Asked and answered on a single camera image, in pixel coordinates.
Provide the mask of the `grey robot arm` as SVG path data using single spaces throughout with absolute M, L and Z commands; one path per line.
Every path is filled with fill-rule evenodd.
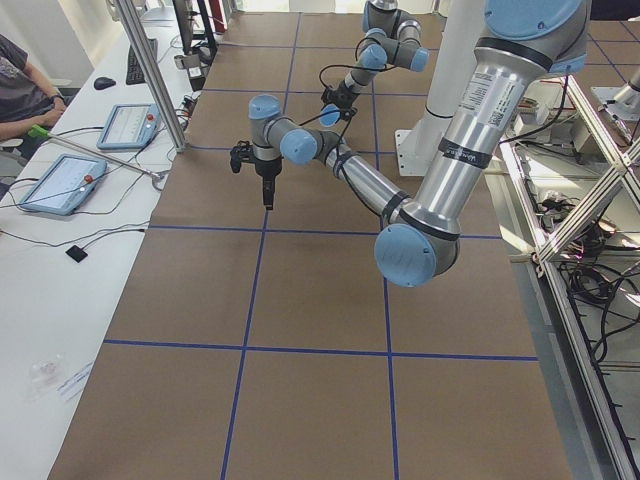
M 402 287 L 422 285 L 452 267 L 459 217 L 531 83 L 567 76 L 586 59 L 587 1 L 455 1 L 446 19 L 423 117 L 396 132 L 400 172 L 422 179 L 415 195 L 394 185 L 333 131 L 350 119 L 354 101 L 385 67 L 422 71 L 428 61 L 419 21 L 394 1 L 369 1 L 356 64 L 322 96 L 320 127 L 284 116 L 271 95 L 248 106 L 249 161 L 271 205 L 284 161 L 322 162 L 384 220 L 374 253 L 383 276 Z
M 330 127 L 355 115 L 353 104 L 375 76 L 389 68 L 422 72 L 429 52 L 421 45 L 421 24 L 396 1 L 367 1 L 363 9 L 364 37 L 356 46 L 356 61 L 337 87 L 322 94 L 320 123 Z

